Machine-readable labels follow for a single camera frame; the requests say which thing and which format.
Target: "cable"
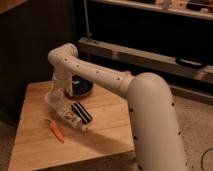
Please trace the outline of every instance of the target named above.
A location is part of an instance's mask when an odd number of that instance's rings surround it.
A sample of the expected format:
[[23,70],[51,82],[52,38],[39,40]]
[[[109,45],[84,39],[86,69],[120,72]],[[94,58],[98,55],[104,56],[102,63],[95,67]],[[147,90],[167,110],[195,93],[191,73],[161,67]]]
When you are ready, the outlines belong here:
[[86,29],[87,29],[87,39],[91,39],[91,32],[89,27],[89,18],[88,18],[88,7],[87,7],[87,0],[84,0],[84,12],[85,12],[85,22],[86,22]]
[[207,149],[207,150],[202,154],[202,157],[201,157],[201,160],[200,160],[201,171],[204,171],[204,168],[203,168],[203,159],[204,159],[206,153],[208,153],[209,151],[212,151],[212,150],[213,150],[213,147]]

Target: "black and white object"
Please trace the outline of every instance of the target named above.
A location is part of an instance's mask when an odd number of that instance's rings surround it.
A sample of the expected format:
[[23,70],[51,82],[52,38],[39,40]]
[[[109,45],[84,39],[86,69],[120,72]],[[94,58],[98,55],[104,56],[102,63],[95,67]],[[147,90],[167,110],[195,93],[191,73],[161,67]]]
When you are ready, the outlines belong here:
[[71,105],[73,112],[82,119],[84,124],[92,121],[92,116],[86,111],[80,102],[75,102]]

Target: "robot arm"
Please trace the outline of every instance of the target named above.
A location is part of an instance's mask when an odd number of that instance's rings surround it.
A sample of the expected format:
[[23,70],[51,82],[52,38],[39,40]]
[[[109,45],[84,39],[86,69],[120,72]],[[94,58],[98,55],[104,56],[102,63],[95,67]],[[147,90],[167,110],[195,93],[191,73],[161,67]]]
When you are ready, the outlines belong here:
[[[65,44],[49,53],[49,61],[54,66],[55,85],[50,97],[59,87],[70,86],[72,74],[118,94],[128,102],[138,169],[187,171],[181,132],[168,84],[153,73],[134,77],[81,61],[73,57],[76,51],[73,45]],[[57,101],[61,95],[56,93],[53,97]],[[61,104],[56,110],[63,106],[62,99],[58,99]]]

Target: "toy carrot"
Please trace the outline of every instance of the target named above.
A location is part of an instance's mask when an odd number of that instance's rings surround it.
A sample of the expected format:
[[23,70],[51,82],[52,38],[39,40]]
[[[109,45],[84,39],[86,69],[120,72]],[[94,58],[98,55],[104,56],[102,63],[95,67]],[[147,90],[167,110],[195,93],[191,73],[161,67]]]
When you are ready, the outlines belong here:
[[61,130],[59,129],[57,123],[54,120],[49,120],[49,119],[45,119],[46,121],[49,121],[49,126],[51,131],[54,133],[54,135],[56,136],[56,138],[61,141],[62,143],[64,143],[64,135],[61,132]]

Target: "black object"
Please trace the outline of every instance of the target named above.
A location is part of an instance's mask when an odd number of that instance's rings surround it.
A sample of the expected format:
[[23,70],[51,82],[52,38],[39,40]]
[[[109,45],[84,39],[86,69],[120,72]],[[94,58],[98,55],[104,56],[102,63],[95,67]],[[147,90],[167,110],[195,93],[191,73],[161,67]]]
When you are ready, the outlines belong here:
[[187,3],[186,8],[193,11],[200,11],[202,8],[206,8],[208,4],[208,0],[190,0]]
[[90,92],[93,87],[93,83],[79,77],[78,75],[72,76],[72,97],[84,96]]
[[131,0],[131,1],[148,3],[148,4],[155,4],[155,0]]
[[206,66],[206,64],[204,64],[204,63],[192,64],[192,63],[185,62],[185,61],[178,59],[178,58],[176,58],[175,62],[179,65],[186,66],[186,67],[189,67],[189,68],[192,68],[192,69],[202,69]]
[[209,151],[213,151],[213,147],[207,149],[203,154],[202,154],[202,157],[201,157],[201,160],[200,160],[200,164],[201,164],[201,171],[204,171],[204,167],[203,167],[203,159],[206,155],[206,153],[208,153]]
[[78,115],[84,124],[88,124],[92,121],[92,116],[86,111],[80,102],[75,102],[71,105],[73,112]]

